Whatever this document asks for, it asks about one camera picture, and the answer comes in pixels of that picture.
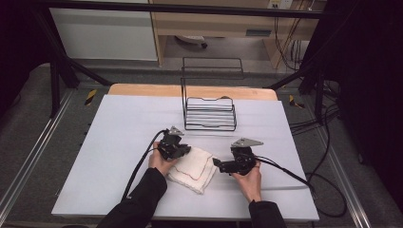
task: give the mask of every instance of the dish rack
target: dish rack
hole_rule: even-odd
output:
[[[230,66],[200,66],[189,63],[208,63],[209,61],[231,63]],[[221,73],[230,73],[232,77],[218,77]],[[190,80],[202,82],[209,80],[243,80],[242,62],[239,58],[194,58],[182,59],[182,109],[184,128],[186,130],[235,131],[237,115],[234,101],[223,95],[219,98],[188,96],[186,83]]]

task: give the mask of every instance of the white table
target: white table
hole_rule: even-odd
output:
[[[230,144],[240,137],[264,142],[255,154],[272,159],[304,177],[281,102],[235,99],[234,132],[185,131],[182,100],[162,96],[106,95],[86,136],[52,214],[101,217],[119,203],[127,181],[154,135],[175,125],[182,143],[200,147],[223,161],[232,160]],[[132,188],[139,182],[146,162]],[[278,204],[287,221],[318,220],[309,189],[276,168],[261,167],[262,196]],[[154,219],[249,219],[248,204],[235,180],[216,171],[203,195],[168,181]]]

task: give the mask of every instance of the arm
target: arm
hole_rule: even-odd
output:
[[[176,161],[165,161],[156,149],[148,161],[148,169],[126,200],[116,205],[97,228],[145,227],[154,215],[157,204],[166,191],[165,177]]]
[[[262,201],[260,194],[261,173],[260,162],[252,170],[242,176],[231,174],[240,185],[242,194],[249,202],[249,213],[254,228],[286,228],[278,206],[271,201]]]

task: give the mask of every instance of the hand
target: hand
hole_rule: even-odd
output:
[[[245,176],[240,175],[238,173],[231,174],[232,177],[237,180],[237,183],[240,185],[240,191],[246,197],[248,202],[261,201],[260,195],[260,184],[261,184],[261,173],[260,169],[260,161],[256,161],[255,167],[246,174]]]
[[[160,142],[154,142],[152,144],[152,147],[154,149],[148,160],[148,167],[157,168],[158,171],[160,171],[160,173],[163,174],[163,176],[165,177],[168,174],[169,169],[172,166],[174,166],[178,160],[167,161],[167,160],[163,159],[160,151],[157,149],[159,143]]]

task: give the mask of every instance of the black wire rack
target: black wire rack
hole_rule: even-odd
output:
[[[208,62],[214,63],[213,65],[221,63],[224,66],[204,66]],[[225,74],[226,77],[222,78],[220,76],[222,74]],[[216,82],[216,80],[243,79],[242,61],[239,58],[182,58],[181,88],[184,128],[211,131],[235,131],[237,128],[234,101],[230,97],[226,95],[219,98],[188,96],[186,80],[197,80],[200,83],[205,80]]]

